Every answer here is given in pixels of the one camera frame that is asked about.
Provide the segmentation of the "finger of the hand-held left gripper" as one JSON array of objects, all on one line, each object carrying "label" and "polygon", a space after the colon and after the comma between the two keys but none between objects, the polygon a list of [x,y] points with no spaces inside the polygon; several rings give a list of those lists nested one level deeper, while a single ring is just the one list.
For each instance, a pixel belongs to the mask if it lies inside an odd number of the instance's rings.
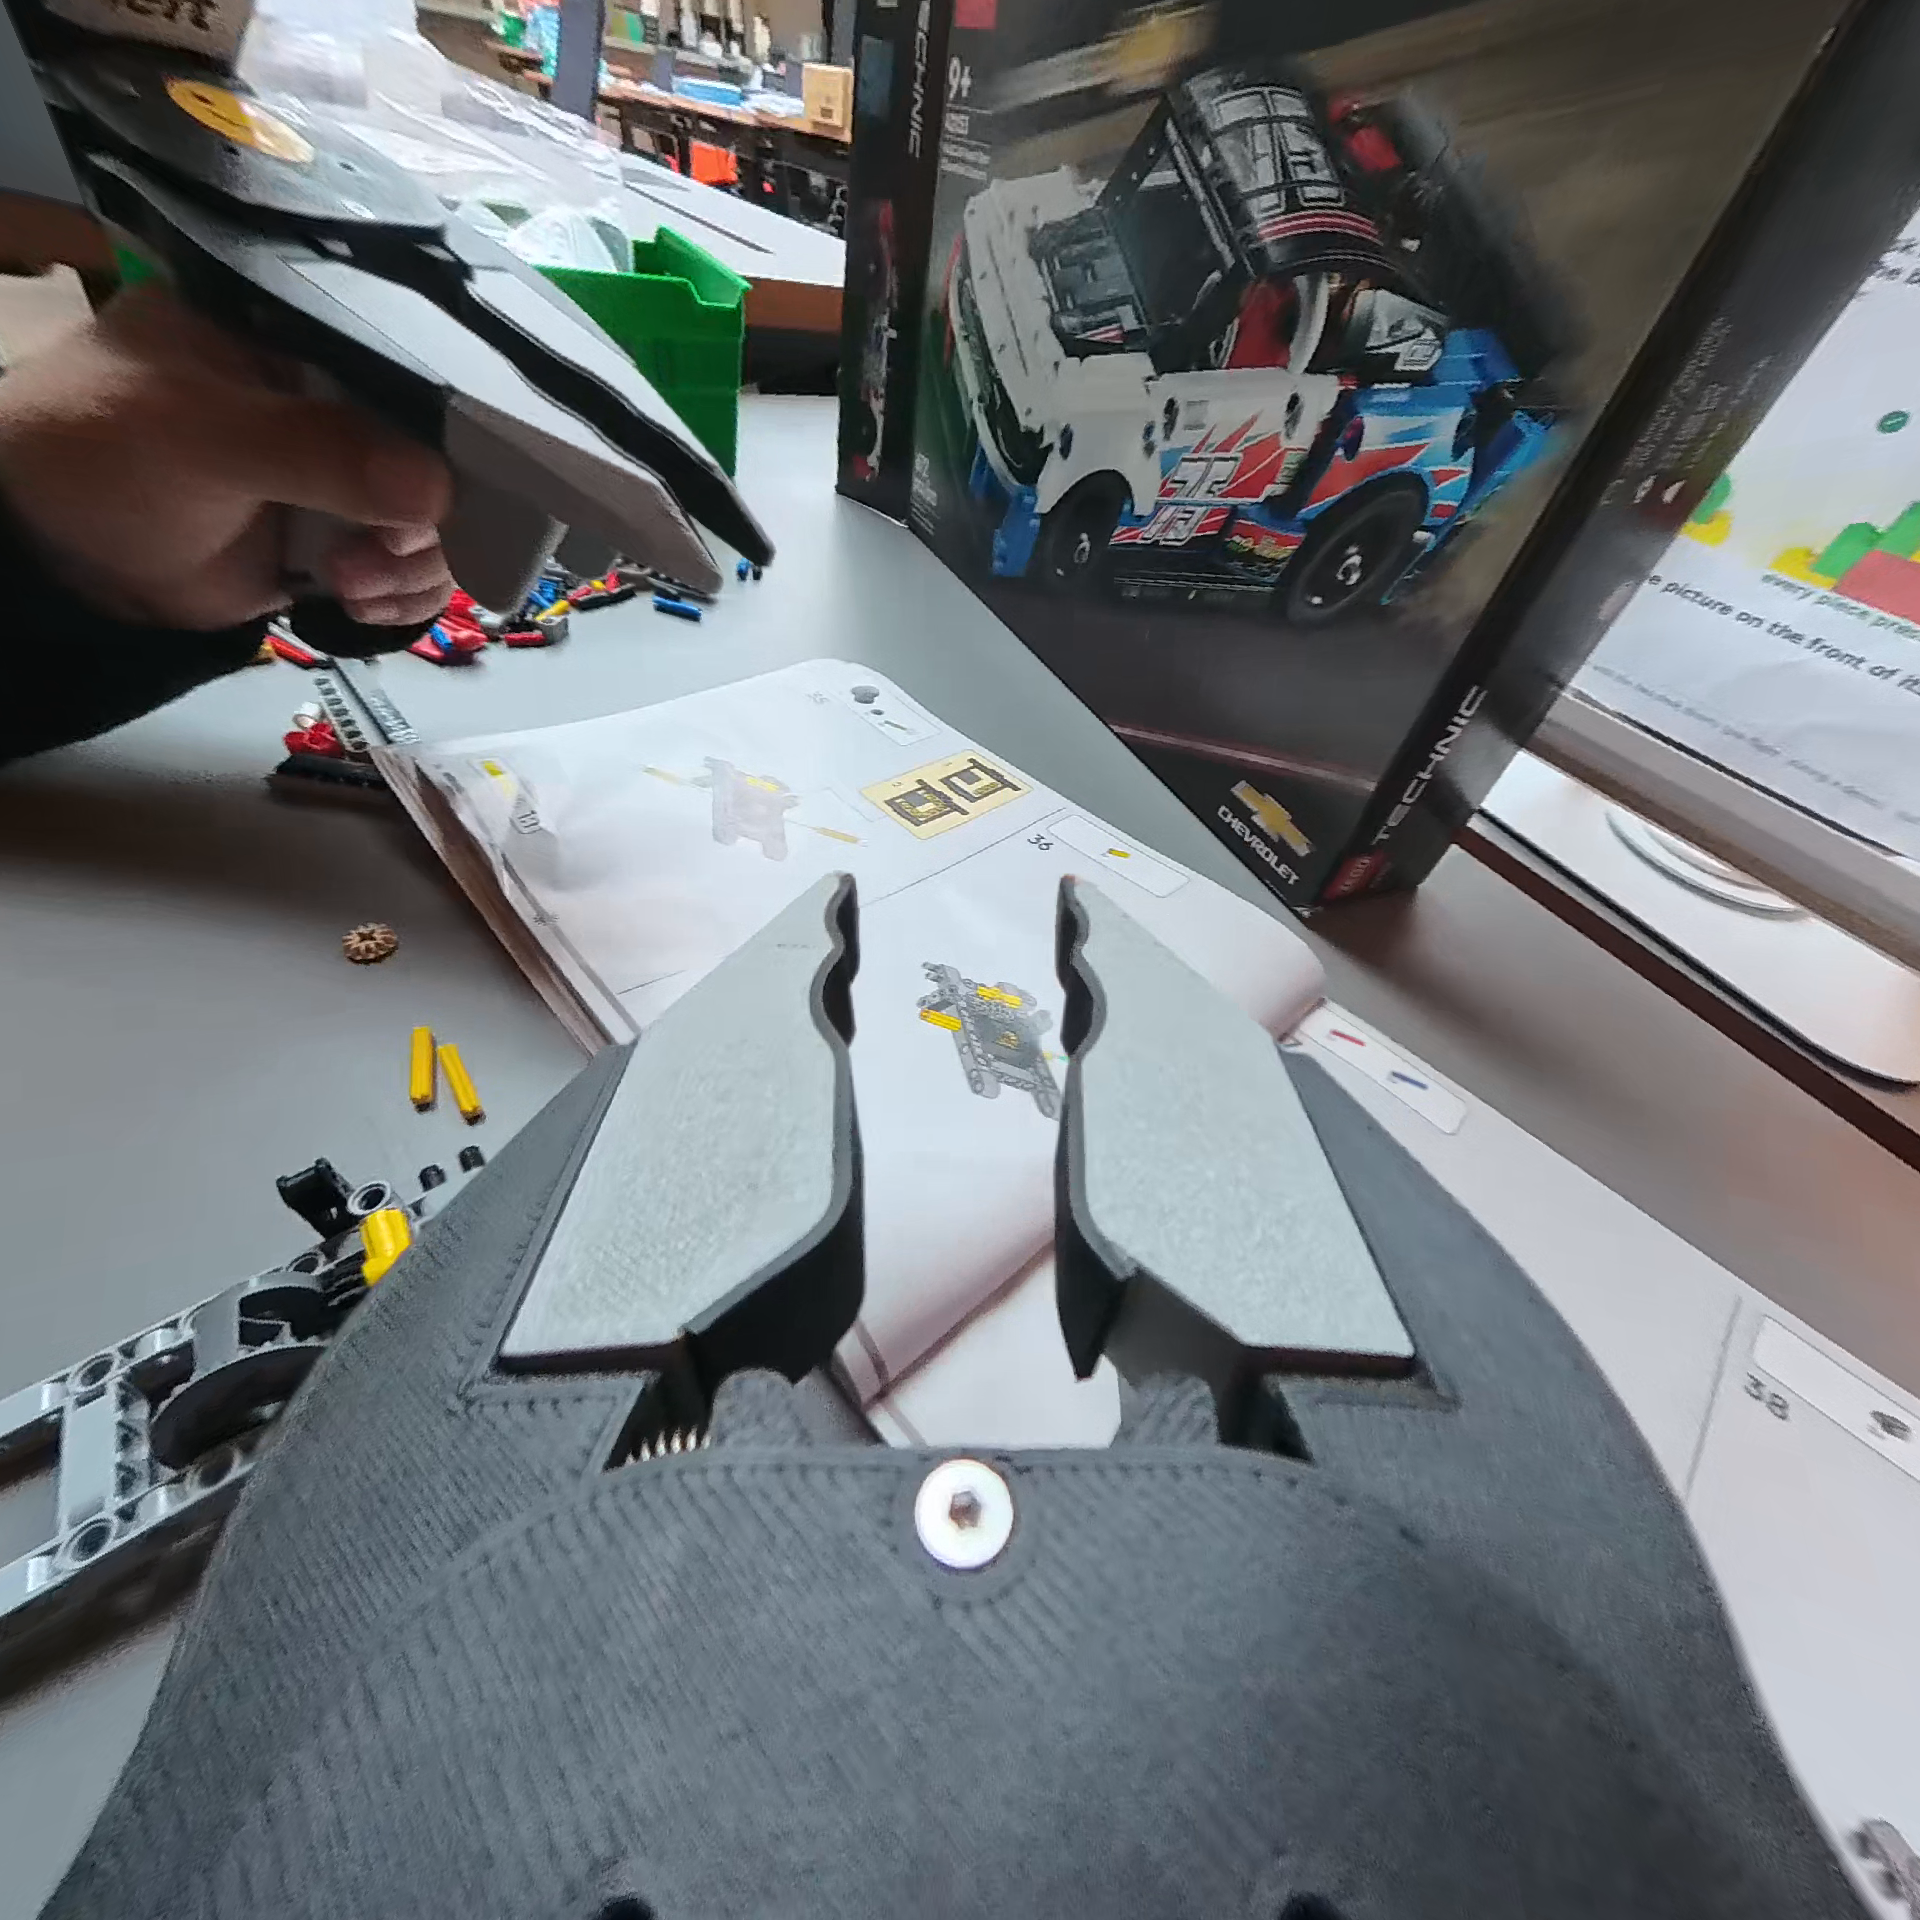
[{"label": "finger of the hand-held left gripper", "polygon": [[638,558],[694,598],[722,582],[668,485],[551,402],[445,392],[445,475],[442,553],[489,609],[516,609],[568,541]]},{"label": "finger of the hand-held left gripper", "polygon": [[693,515],[694,541],[717,541],[747,568],[775,558],[775,541],[737,477],[711,460],[711,444],[693,441],[638,363],[544,275],[468,271],[460,322],[500,350],[534,382],[534,392],[597,427],[617,453],[645,460]]}]

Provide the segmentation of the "lego race car box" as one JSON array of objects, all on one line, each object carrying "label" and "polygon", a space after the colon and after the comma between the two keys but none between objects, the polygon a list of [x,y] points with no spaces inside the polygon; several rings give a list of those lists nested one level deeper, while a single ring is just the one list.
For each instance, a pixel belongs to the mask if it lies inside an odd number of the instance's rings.
[{"label": "lego race car box", "polygon": [[843,490],[1408,894],[1912,218],[1901,0],[865,0]]}]

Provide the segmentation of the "white computer monitor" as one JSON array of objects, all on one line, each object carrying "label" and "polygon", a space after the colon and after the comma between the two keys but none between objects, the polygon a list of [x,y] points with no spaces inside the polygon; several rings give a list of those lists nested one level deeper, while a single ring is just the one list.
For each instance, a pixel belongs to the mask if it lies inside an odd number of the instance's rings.
[{"label": "white computer monitor", "polygon": [[1920,218],[1492,785],[1503,829],[1718,992],[1920,1083]]}]

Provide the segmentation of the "grey lego frame assembly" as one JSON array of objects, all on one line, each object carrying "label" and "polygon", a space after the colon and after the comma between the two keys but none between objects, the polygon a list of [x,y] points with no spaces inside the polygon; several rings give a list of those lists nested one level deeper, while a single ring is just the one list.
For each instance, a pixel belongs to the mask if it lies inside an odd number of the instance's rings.
[{"label": "grey lego frame assembly", "polygon": [[481,1165],[468,1143],[454,1172],[423,1165],[401,1188],[315,1155],[279,1180],[282,1208],[315,1232],[303,1254],[6,1391],[0,1475],[52,1496],[45,1529],[0,1562],[6,1689],[207,1569],[289,1391]]}]

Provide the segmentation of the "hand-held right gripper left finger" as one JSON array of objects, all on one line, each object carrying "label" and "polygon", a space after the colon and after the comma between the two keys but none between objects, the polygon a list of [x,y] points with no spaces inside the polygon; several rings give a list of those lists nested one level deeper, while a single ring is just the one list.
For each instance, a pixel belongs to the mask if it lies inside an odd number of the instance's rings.
[{"label": "hand-held right gripper left finger", "polygon": [[873,1427],[828,1380],[864,1314],[852,874],[807,883],[668,1012],[589,1067],[551,1165],[500,1165],[528,1232],[500,1403],[652,1449],[775,1375],[807,1437]]}]

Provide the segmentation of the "clear plastic bags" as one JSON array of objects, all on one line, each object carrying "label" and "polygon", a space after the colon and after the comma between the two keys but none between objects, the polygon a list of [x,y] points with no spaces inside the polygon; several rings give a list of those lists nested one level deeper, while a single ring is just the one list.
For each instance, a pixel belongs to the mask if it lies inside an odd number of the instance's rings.
[{"label": "clear plastic bags", "polygon": [[625,275],[617,153],[569,110],[445,61],[415,0],[260,0],[240,74],[345,122],[544,275]]}]

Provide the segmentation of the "person's left forearm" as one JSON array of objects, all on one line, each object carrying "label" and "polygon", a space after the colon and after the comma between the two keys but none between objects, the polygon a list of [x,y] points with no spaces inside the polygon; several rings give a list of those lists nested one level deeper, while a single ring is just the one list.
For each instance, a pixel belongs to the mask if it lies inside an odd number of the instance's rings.
[{"label": "person's left forearm", "polygon": [[52,515],[6,490],[0,763],[91,745],[241,672],[289,606],[279,518]]}]

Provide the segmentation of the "person's left hand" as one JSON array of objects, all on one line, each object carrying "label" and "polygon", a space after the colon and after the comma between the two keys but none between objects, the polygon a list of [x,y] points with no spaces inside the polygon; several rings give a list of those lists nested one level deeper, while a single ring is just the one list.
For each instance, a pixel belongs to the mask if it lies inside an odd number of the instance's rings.
[{"label": "person's left hand", "polygon": [[232,632],[282,609],[289,515],[333,518],[315,582],[357,622],[445,609],[445,460],[279,355],[198,322],[158,285],[0,382],[6,524],[91,609]]}]

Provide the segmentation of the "green plastic bin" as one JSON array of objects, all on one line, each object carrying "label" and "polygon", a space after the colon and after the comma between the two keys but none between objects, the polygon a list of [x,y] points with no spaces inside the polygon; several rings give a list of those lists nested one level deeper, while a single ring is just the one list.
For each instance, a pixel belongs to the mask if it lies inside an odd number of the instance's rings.
[{"label": "green plastic bin", "polygon": [[683,227],[633,234],[625,271],[537,265],[678,405],[694,444],[737,475],[737,392],[747,338],[747,275]]}]

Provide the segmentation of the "cluttered storage shelves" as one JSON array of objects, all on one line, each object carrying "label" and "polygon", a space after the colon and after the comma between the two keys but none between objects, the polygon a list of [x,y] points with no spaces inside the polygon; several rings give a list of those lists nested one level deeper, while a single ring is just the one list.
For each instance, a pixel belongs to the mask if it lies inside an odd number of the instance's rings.
[{"label": "cluttered storage shelves", "polygon": [[[425,43],[454,63],[560,108],[560,55],[534,43],[537,8],[415,8]],[[852,144],[805,130],[795,89],[747,89],[678,43],[605,38],[585,122],[678,180],[807,218],[807,198],[848,193]]]}]

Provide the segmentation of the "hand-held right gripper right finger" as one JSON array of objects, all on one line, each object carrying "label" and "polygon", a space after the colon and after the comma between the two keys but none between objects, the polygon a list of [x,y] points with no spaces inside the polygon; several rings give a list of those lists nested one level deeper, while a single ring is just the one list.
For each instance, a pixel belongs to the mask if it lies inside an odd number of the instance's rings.
[{"label": "hand-held right gripper right finger", "polygon": [[1420,1380],[1411,1330],[1282,1046],[1085,874],[1056,883],[1068,1109],[1055,1306],[1080,1380]]}]

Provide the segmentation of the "pile of small lego pieces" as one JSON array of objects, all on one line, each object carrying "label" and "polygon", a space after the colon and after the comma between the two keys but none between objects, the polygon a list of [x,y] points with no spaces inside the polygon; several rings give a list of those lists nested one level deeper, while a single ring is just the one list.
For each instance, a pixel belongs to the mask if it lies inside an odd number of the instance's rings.
[{"label": "pile of small lego pieces", "polygon": [[425,665],[476,665],[489,642],[551,654],[568,642],[569,620],[610,606],[652,606],[693,622],[701,620],[701,598],[652,568],[610,558],[605,572],[569,572],[551,558],[516,609],[489,609],[476,590],[454,590],[445,609],[401,654]]}]

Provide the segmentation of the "red and black lego assembly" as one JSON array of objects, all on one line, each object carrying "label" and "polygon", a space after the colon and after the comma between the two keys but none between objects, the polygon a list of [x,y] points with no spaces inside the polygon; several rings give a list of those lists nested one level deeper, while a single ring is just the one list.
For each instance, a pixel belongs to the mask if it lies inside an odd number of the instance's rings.
[{"label": "red and black lego assembly", "polygon": [[260,777],[282,803],[360,803],[385,808],[385,757],[415,757],[423,727],[392,707],[369,665],[315,656],[303,665],[312,695],[282,727],[282,757]]}]

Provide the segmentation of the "wooden workbench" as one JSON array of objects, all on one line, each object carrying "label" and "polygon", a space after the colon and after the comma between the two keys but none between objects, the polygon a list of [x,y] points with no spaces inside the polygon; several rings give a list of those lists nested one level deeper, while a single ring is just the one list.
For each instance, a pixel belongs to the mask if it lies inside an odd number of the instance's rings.
[{"label": "wooden workbench", "polygon": [[657,234],[678,227],[683,243],[711,251],[727,275],[747,285],[741,322],[747,338],[805,338],[843,340],[843,288],[848,288],[848,243],[741,205],[717,181],[678,180],[652,160],[617,160],[625,180],[625,227]]}]

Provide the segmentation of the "lego instruction booklet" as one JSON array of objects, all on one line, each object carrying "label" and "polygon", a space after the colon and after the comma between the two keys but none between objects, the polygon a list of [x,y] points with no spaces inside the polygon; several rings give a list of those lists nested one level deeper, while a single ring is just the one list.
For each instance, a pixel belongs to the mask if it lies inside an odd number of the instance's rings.
[{"label": "lego instruction booklet", "polygon": [[1912,1916],[1912,1391],[1330,1006],[1321,960],[1211,874],[1035,785],[899,682],[815,656],[652,707],[425,745],[360,674],[379,777],[585,1046],[638,1040],[807,883],[852,874],[865,1305],[843,1386],[908,1449],[1089,1449],[1055,1314],[1068,992],[1097,883],[1408,1143],[1571,1322],[1720,1580],[1812,1817]]}]

